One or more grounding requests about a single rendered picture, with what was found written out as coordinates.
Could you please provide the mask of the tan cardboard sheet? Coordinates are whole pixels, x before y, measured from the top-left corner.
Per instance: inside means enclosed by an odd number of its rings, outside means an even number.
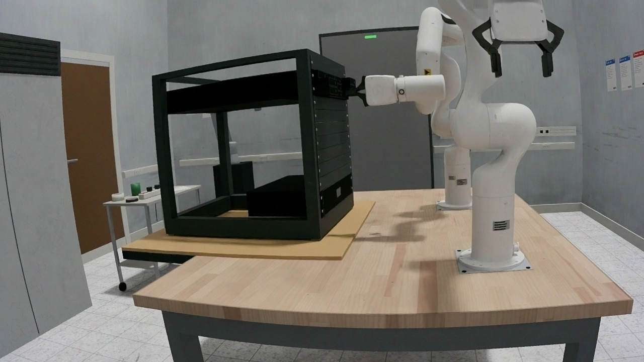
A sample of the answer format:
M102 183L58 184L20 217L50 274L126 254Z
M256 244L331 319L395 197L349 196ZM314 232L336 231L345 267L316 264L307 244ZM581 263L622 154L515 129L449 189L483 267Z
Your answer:
M161 229L121 247L138 252L188 256L259 259L343 260L375 200L354 201L354 206L321 240L287 238L168 235Z

